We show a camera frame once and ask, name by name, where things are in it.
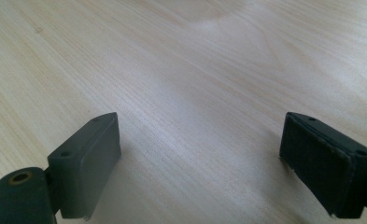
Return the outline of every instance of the mounting hole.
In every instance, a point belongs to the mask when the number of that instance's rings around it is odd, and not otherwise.
[[[8,180],[8,184],[9,185],[19,185],[19,184],[26,182],[30,178],[32,178],[32,176],[33,176],[32,172],[29,172],[29,171],[20,172],[12,176]]]
[[[357,150],[356,153],[360,156],[367,156],[367,153],[365,151],[362,151],[362,150]]]
[[[70,156],[70,152],[63,152],[63,153],[61,153],[61,156],[62,157],[68,157],[68,156]]]

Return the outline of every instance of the light wood surface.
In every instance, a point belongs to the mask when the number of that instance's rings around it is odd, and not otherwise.
[[[367,223],[278,158],[288,111],[367,146],[367,0],[0,0],[0,178],[112,111],[91,223]]]

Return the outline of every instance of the wood grain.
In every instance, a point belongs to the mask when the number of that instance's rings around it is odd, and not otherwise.
[[[288,111],[367,146],[367,0],[0,0],[0,178],[111,111],[93,223],[367,223],[278,158]]]

